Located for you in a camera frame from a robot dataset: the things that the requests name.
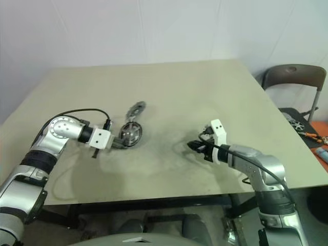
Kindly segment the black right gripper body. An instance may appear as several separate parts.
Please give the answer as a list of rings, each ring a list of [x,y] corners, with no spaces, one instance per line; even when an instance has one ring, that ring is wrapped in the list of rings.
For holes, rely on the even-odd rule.
[[[204,139],[204,154],[211,154],[214,149],[214,131],[211,129],[205,129],[202,133]]]

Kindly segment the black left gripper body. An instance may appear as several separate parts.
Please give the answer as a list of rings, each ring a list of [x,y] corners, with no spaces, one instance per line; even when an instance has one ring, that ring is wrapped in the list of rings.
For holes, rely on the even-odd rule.
[[[114,148],[114,149],[119,149],[118,148],[118,143],[116,142],[116,140],[119,139],[118,137],[114,137],[113,140],[109,141],[108,144],[107,144],[107,149],[111,149],[111,148]],[[98,154],[100,152],[100,149],[95,149],[93,155],[92,155],[92,158],[97,158]]]

